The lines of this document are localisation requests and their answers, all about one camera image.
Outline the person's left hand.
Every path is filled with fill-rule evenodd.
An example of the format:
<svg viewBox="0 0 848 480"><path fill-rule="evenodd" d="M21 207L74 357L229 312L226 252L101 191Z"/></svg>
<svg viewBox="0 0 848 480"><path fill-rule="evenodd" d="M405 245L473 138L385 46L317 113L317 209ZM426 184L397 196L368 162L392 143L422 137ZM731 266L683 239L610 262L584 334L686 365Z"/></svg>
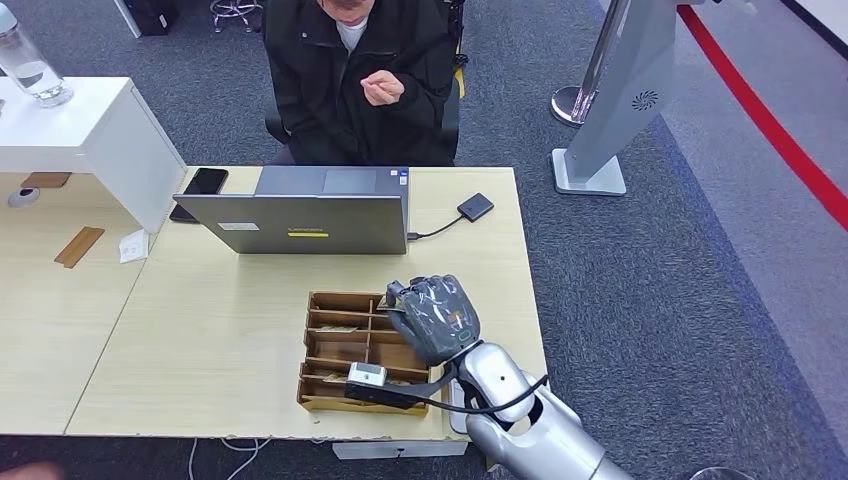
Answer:
<svg viewBox="0 0 848 480"><path fill-rule="evenodd" d="M403 83L391 72L379 70L360 81L367 102L375 107L398 103L405 93Z"/></svg>

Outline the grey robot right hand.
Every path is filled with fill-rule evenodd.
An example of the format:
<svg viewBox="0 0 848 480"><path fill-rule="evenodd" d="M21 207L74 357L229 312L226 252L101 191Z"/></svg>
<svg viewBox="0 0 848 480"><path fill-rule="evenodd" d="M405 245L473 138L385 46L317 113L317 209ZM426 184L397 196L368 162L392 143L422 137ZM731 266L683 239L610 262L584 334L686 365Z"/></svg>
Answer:
<svg viewBox="0 0 848 480"><path fill-rule="evenodd" d="M479 342L480 320L458 278L416 277L386 287L380 309L427 367L440 366Z"/></svg>

